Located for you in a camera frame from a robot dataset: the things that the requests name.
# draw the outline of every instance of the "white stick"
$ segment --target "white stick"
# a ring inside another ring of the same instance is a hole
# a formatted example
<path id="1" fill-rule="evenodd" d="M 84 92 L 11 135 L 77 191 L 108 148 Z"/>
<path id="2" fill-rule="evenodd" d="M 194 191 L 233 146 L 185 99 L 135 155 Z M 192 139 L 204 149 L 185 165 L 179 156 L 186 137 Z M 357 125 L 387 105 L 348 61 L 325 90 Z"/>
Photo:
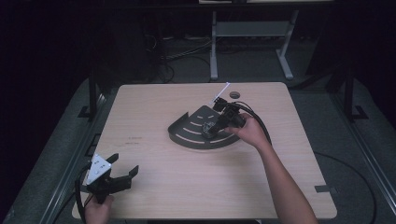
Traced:
<path id="1" fill-rule="evenodd" d="M 221 96 L 221 94 L 225 91 L 225 89 L 227 89 L 228 86 L 230 86 L 230 82 L 226 82 L 225 87 L 219 92 L 219 94 L 217 94 L 215 96 L 215 98 L 213 98 L 213 100 L 209 103 L 210 105 L 213 105 L 213 103 L 215 102 L 216 99 L 218 99 L 219 96 Z"/>

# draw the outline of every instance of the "wire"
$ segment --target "wire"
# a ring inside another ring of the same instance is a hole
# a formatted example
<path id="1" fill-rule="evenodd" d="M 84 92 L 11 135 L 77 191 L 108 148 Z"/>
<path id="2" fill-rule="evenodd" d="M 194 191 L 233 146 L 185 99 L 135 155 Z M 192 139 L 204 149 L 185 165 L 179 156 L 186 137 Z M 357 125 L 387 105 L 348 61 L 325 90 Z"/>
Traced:
<path id="1" fill-rule="evenodd" d="M 201 50 L 203 50 L 203 49 L 207 49 L 207 47 L 210 46 L 211 43 L 212 43 L 212 41 L 208 41 L 208 42 L 204 43 L 203 45 L 198 46 L 198 47 L 196 47 L 196 48 L 194 48 L 194 49 L 190 49 L 190 50 L 181 52 L 181 53 L 179 53 L 179 54 L 174 54 L 174 55 L 166 56 L 165 59 L 166 59 L 166 60 L 171 60 L 171 59 L 175 59 L 175 58 L 178 58 L 178 57 L 183 57 L 183 56 L 186 56 L 186 55 L 190 55 L 190 54 L 193 54 L 193 53 L 197 53 L 197 52 L 199 52 L 199 51 L 201 51 Z"/>
<path id="2" fill-rule="evenodd" d="M 250 116 L 252 116 L 255 120 L 257 120 L 260 124 L 260 126 L 262 127 L 262 130 L 264 131 L 265 137 L 267 138 L 268 142 L 272 145 L 272 140 L 270 137 L 270 134 L 268 133 L 267 128 L 265 127 L 264 122 L 262 122 L 262 119 L 253 112 L 253 110 L 250 108 L 250 106 L 248 106 L 247 104 L 243 103 L 244 105 L 240 105 L 242 102 L 238 102 L 239 104 L 237 104 L 236 102 L 232 102 L 232 103 L 217 103 L 219 105 L 233 105 L 238 107 L 239 109 L 242 109 L 244 111 L 246 111 Z"/>
<path id="3" fill-rule="evenodd" d="M 253 112 L 253 109 L 250 107 L 250 106 L 248 106 L 248 104 L 246 104 L 246 103 L 244 103 L 244 102 L 242 102 L 242 101 L 235 101 L 235 102 L 233 102 L 234 104 L 242 104 L 242 105 L 245 105 L 247 108 L 249 108 L 249 110 L 251 110 L 252 112 Z"/>
<path id="4" fill-rule="evenodd" d="M 85 208 L 84 208 L 84 206 L 82 205 L 82 201 L 81 201 L 81 178 L 82 178 L 82 175 L 86 172 L 86 171 L 88 171 L 88 169 L 90 169 L 90 167 L 91 167 L 91 162 L 89 162 L 87 165 L 85 165 L 82 169 L 81 169 L 81 171 L 79 172 L 79 174 L 78 174 L 78 178 L 76 179 L 76 181 L 75 181 L 75 195 L 76 195 L 76 204 L 77 204 L 77 208 L 78 208 L 78 213 L 79 213 L 79 216 L 81 217 L 81 221 L 83 222 L 83 223 L 86 223 L 86 220 L 85 220 Z"/>
<path id="5" fill-rule="evenodd" d="M 219 54 L 236 54 L 248 49 L 248 45 L 242 47 L 240 44 L 235 43 L 229 38 L 220 41 L 217 45 L 217 52 Z"/>
<path id="6" fill-rule="evenodd" d="M 376 219 L 376 209 L 377 209 L 377 208 L 376 208 L 376 197 L 375 197 L 375 194 L 374 194 L 373 189 L 371 188 L 371 186 L 370 186 L 370 184 L 369 184 L 369 181 L 368 181 L 357 169 L 355 169 L 353 166 L 349 165 L 348 163 L 346 163 L 346 162 L 344 162 L 344 161 L 341 161 L 341 160 L 339 160 L 339 159 L 337 159 L 337 158 L 335 158 L 335 157 L 332 157 L 332 156 L 323 154 L 323 153 L 321 153 L 321 152 L 314 151 L 314 153 L 317 154 L 317 155 L 319 155 L 319 156 L 329 158 L 329 159 L 331 159 L 331 160 L 337 161 L 337 162 L 339 162 L 339 163 L 345 165 L 346 167 L 348 167 L 349 169 L 351 169 L 353 172 L 355 172 L 355 173 L 364 181 L 364 183 L 366 184 L 367 188 L 369 189 L 370 195 L 371 195 L 371 197 L 372 197 L 372 199 L 373 199 L 373 216 L 372 216 L 372 219 L 370 220 L 369 223 L 371 223 L 371 224 L 372 224 L 372 223 L 375 223 L 375 219 Z"/>
<path id="7" fill-rule="evenodd" d="M 210 40 L 210 37 L 208 37 L 208 36 L 203 36 L 203 37 L 186 36 L 183 38 L 183 40 L 190 41 L 193 43 L 203 43 L 203 42 Z"/>
<path id="8" fill-rule="evenodd" d="M 179 58 L 175 58 L 175 59 L 169 60 L 169 62 L 180 60 L 180 59 L 189 59 L 189 58 L 201 60 L 201 61 L 203 61 L 204 63 L 206 63 L 210 67 L 210 63 L 207 60 L 205 60 L 205 59 L 203 59 L 201 57 L 198 57 L 198 56 L 183 56 L 183 57 L 179 57 Z"/>
<path id="9" fill-rule="evenodd" d="M 145 37 L 150 37 L 151 39 L 154 40 L 153 46 L 151 47 L 151 49 L 155 49 L 155 47 L 157 47 L 157 38 L 155 38 L 154 35 L 145 35 Z"/>
<path id="10" fill-rule="evenodd" d="M 87 206 L 87 204 L 92 200 L 92 198 L 93 198 L 93 194 L 91 194 L 90 198 L 85 201 L 84 207 Z"/>
<path id="11" fill-rule="evenodd" d="M 69 198 L 66 200 L 66 202 L 64 203 L 64 205 L 61 207 L 61 210 L 59 210 L 58 214 L 56 215 L 55 219 L 53 219 L 52 224 L 55 224 L 56 221 L 58 220 L 59 216 L 61 215 L 62 211 L 66 208 L 66 206 L 70 203 L 70 201 L 73 199 L 73 197 L 75 196 L 75 192 L 73 192 Z"/>
<path id="12" fill-rule="evenodd" d="M 163 84 L 167 84 L 169 82 L 173 82 L 173 78 L 175 77 L 175 69 L 173 67 L 171 67 L 169 64 L 164 63 L 162 64 L 163 66 L 165 66 L 165 69 L 168 70 L 170 69 L 172 72 L 172 75 L 170 78 L 166 79 L 165 74 L 159 69 L 158 70 L 158 78 L 163 82 Z"/>

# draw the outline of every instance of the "white metal frame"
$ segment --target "white metal frame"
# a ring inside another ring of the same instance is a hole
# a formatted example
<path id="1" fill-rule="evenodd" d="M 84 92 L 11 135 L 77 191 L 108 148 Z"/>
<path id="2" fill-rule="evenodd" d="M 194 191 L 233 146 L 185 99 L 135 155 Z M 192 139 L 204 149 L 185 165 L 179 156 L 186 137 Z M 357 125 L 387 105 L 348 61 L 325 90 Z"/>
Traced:
<path id="1" fill-rule="evenodd" d="M 286 79 L 293 79 L 286 51 L 297 21 L 298 10 L 294 10 L 289 21 L 217 21 L 217 13 L 213 12 L 212 20 L 212 50 L 210 52 L 210 78 L 216 80 L 218 74 L 218 60 L 216 57 L 216 42 L 218 36 L 284 36 L 285 42 L 276 50 Z"/>

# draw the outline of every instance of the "wooden table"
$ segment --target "wooden table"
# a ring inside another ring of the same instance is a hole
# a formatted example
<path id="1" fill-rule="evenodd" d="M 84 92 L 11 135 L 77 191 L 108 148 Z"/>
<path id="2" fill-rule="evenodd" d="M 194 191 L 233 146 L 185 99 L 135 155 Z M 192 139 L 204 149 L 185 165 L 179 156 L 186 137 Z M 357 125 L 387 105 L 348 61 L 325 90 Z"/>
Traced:
<path id="1" fill-rule="evenodd" d="M 120 87 L 96 153 L 120 153 L 113 177 L 139 174 L 131 189 L 116 193 L 111 216 L 136 219 L 276 218 L 262 161 L 239 140 L 227 147 L 200 150 L 173 142 L 167 128 L 183 114 L 207 105 L 223 83 L 128 85 Z M 283 83 L 232 83 L 231 91 L 264 121 L 276 153 L 318 218 L 336 216 L 329 192 L 304 128 Z M 78 217 L 76 207 L 73 216 Z"/>

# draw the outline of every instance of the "metal stand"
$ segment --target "metal stand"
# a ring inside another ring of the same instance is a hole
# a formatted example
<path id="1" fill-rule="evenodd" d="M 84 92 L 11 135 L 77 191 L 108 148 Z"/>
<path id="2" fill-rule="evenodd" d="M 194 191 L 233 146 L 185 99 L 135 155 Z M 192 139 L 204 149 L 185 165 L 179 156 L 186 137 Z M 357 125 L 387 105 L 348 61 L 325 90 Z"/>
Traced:
<path id="1" fill-rule="evenodd" d="M 328 93 L 336 94 L 340 91 L 341 87 L 344 87 L 344 114 L 350 122 L 354 122 L 355 119 L 368 119 L 367 114 L 359 105 L 355 105 L 355 109 L 358 114 L 353 113 L 353 68 L 351 65 L 339 65 L 337 63 L 333 69 L 327 72 L 333 73 L 331 79 L 326 85 Z"/>
<path id="2" fill-rule="evenodd" d="M 93 72 L 90 73 L 90 76 L 88 78 L 88 86 L 90 89 L 90 107 L 88 108 L 87 106 L 83 106 L 78 114 L 78 117 L 88 118 L 88 121 L 91 122 L 95 117 L 97 111 L 96 84 L 95 84 Z"/>
<path id="3" fill-rule="evenodd" d="M 216 58 L 216 42 L 218 36 L 285 36 L 281 49 L 276 50 L 277 58 L 282 66 L 286 79 L 293 79 L 288 62 L 285 58 L 298 10 L 294 10 L 290 21 L 217 21 L 216 11 L 212 20 L 212 50 L 210 52 L 210 78 L 217 80 L 218 60 Z"/>

